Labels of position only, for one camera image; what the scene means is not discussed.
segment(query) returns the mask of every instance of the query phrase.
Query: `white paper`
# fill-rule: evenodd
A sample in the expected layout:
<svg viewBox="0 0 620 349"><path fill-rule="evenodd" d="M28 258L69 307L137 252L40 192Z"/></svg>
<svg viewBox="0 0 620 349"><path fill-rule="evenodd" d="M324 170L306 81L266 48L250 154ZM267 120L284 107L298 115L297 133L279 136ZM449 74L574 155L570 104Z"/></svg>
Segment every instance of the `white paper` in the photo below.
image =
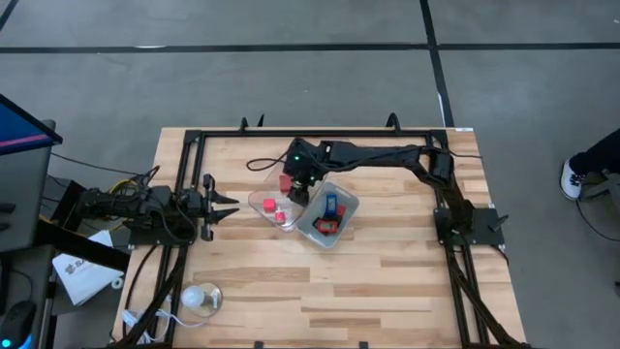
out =
<svg viewBox="0 0 620 349"><path fill-rule="evenodd" d="M89 239L112 246L109 231L101 231ZM98 266L67 254L58 255L51 262L74 305L82 305L113 279L123 275L122 271Z"/></svg>

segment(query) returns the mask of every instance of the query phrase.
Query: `wooden tabletop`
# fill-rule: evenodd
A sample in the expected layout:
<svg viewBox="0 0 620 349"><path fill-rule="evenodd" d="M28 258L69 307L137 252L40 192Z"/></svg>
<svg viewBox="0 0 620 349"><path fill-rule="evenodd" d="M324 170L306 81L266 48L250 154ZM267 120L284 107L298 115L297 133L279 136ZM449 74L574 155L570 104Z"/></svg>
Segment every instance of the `wooden tabletop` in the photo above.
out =
<svg viewBox="0 0 620 349"><path fill-rule="evenodd" d="M165 128L155 155L161 170L152 185L174 186L185 129ZM450 149L479 154L471 130L448 129ZM329 180L359 197L359 208L333 249L322 249L299 233L272 227L247 204L269 171L252 173L245 163L278 157L289 138L209 138L201 173L210 173L223 195L241 210L213 228L212 242L190 247L184 287L212 282L222 288L221 310L197 329L177 327L175 347L460 347L444 248L437 242L434 194L404 169L358 168ZM319 139L309 139L317 143ZM341 139L356 145L422 144L421 139ZM190 159L194 158L195 149ZM476 206L490 197L482 163L455 158L464 196ZM190 180L193 162L186 178ZM132 253L120 311L147 246ZM472 247L481 297L517 340L525 340L506 261L490 247ZM153 296L161 248L142 270L130 309L144 310ZM477 340L466 301L472 340ZM185 322L202 319L181 306Z"/></svg>

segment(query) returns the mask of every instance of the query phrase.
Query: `clear plastic container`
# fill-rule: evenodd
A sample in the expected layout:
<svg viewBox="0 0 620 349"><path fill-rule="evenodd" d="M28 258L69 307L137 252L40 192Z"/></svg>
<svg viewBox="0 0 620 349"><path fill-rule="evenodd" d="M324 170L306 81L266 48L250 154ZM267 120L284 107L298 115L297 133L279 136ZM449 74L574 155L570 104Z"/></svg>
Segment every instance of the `clear plastic container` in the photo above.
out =
<svg viewBox="0 0 620 349"><path fill-rule="evenodd" d="M347 210L342 216L336 233L324 235L315 228L314 222L317 218L323 217L325 214L326 196L328 194L335 194L338 205L343 205ZM351 217L353 217L358 206L359 199L355 195L331 182L326 182L321 187L319 192L315 194L314 199L310 202L310 205L308 205L299 218L297 227L305 237L317 243L320 247L331 248L336 244L336 241L340 239L342 232L347 229L347 224L349 223L349 220L351 220Z"/></svg>
<svg viewBox="0 0 620 349"><path fill-rule="evenodd" d="M283 169L284 165L282 163L278 163L274 166L271 173L269 173L264 180L264 190L251 193L248 196L248 204L274 226L280 228L283 232L290 233L297 227L296 222L303 214L305 207L292 202L291 199L287 197L287 193L280 192L280 175L285 175L282 173ZM326 178L327 175L323 181L317 181L314 186L308 187L310 203L313 202L314 196L319 192ZM275 212L284 212L285 220L283 222L276 222L275 212L267 212L264 210L263 203L265 199L275 200Z"/></svg>

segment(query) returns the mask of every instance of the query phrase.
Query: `computer monitor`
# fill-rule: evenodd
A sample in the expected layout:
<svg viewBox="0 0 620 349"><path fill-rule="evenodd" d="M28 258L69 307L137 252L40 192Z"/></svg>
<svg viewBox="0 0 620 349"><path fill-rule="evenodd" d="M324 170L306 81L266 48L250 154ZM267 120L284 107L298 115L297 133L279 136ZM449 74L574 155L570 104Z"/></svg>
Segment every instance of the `computer monitor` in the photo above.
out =
<svg viewBox="0 0 620 349"><path fill-rule="evenodd" d="M62 137L0 94L0 155L62 143Z"/></svg>

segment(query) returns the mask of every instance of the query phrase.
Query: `red block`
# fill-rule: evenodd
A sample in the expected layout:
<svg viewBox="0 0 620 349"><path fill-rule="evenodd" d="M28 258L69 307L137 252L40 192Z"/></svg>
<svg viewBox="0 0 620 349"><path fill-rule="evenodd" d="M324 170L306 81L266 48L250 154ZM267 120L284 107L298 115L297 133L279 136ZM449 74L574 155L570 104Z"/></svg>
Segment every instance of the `red block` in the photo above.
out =
<svg viewBox="0 0 620 349"><path fill-rule="evenodd" d="M268 213L275 212L275 199L264 199L263 209Z"/></svg>
<svg viewBox="0 0 620 349"><path fill-rule="evenodd" d="M317 222L317 230L323 234L338 233L338 222L319 219L319 222Z"/></svg>
<svg viewBox="0 0 620 349"><path fill-rule="evenodd" d="M291 185L293 185L291 178L285 174L280 174L280 193L289 194Z"/></svg>
<svg viewBox="0 0 620 349"><path fill-rule="evenodd" d="M278 224L282 224L282 223L286 223L287 221L287 216L284 214L283 211L277 211L275 212L275 222Z"/></svg>
<svg viewBox="0 0 620 349"><path fill-rule="evenodd" d="M347 208L344 205L338 205L338 208L336 209L336 215L338 217L342 217L345 215L346 211L347 211Z"/></svg>

